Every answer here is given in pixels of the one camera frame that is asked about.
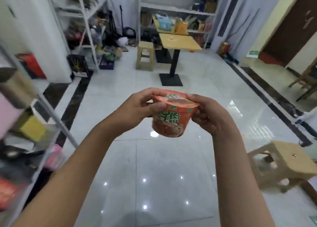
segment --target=noodle cup label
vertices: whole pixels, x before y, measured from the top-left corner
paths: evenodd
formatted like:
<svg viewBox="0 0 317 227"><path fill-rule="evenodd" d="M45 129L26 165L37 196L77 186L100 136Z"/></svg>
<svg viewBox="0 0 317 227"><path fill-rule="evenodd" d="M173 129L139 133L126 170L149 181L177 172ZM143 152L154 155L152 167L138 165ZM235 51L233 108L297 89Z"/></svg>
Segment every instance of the noodle cup label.
<svg viewBox="0 0 317 227"><path fill-rule="evenodd" d="M153 96L153 102L164 102L166 109L153 116L152 128L160 135L176 138L184 134L186 126L196 112L198 104L181 92L165 90L165 97Z"/></svg>

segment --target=plastic stool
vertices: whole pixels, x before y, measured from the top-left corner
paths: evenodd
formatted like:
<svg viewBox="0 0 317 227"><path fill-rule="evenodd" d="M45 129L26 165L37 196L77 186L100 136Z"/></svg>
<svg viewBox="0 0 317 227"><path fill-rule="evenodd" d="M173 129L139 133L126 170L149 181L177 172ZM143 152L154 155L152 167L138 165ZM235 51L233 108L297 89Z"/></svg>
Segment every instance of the plastic stool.
<svg viewBox="0 0 317 227"><path fill-rule="evenodd" d="M149 56L143 55L142 51L147 50L149 52ZM141 62L141 57L149 58L150 62ZM138 47L138 59L137 59L137 66L136 69L140 69L141 65L147 65L151 71L153 71L154 68L154 45L152 42L139 42Z"/></svg>
<svg viewBox="0 0 317 227"><path fill-rule="evenodd" d="M266 167L254 158L265 154ZM282 192L299 185L317 175L316 164L307 156L301 146L283 141L271 141L248 153L251 168L260 189L277 187ZM282 180L288 179L287 185Z"/></svg>

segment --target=cup lid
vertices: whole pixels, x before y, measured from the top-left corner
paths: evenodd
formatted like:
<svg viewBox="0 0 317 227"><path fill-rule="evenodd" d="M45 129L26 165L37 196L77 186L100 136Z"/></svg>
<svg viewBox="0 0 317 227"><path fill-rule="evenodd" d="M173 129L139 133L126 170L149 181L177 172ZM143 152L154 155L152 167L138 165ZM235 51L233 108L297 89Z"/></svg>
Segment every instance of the cup lid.
<svg viewBox="0 0 317 227"><path fill-rule="evenodd" d="M153 95L153 97L161 102L166 103L166 105L168 106L176 106L177 109L190 109L198 107L199 105L198 103L187 99L185 93L168 89L165 89L164 91L167 92L167 95L165 97L157 95Z"/></svg>

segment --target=square metal base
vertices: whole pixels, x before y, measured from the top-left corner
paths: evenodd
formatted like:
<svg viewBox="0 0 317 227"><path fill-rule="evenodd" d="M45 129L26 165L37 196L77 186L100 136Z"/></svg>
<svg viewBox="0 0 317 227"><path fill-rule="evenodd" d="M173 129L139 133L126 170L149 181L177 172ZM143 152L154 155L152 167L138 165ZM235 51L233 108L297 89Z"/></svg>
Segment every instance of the square metal base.
<svg viewBox="0 0 317 227"><path fill-rule="evenodd" d="M172 63L170 52L167 50L155 50L155 56L158 63Z"/></svg>
<svg viewBox="0 0 317 227"><path fill-rule="evenodd" d="M161 79L162 86L183 86L178 74L174 74L173 77L170 77L169 73L160 73L159 77Z"/></svg>

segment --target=person's left hand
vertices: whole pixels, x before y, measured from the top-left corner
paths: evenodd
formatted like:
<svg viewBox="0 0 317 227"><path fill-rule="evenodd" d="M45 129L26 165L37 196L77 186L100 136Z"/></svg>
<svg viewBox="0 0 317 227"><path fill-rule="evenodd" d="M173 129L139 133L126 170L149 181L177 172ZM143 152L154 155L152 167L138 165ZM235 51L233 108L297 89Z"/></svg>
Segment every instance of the person's left hand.
<svg viewBox="0 0 317 227"><path fill-rule="evenodd" d="M163 102L147 103L152 99L153 94L166 96L167 93L159 88L147 88L134 93L105 119L110 121L115 135L120 136L135 128L144 118L152 117L166 108L166 104Z"/></svg>

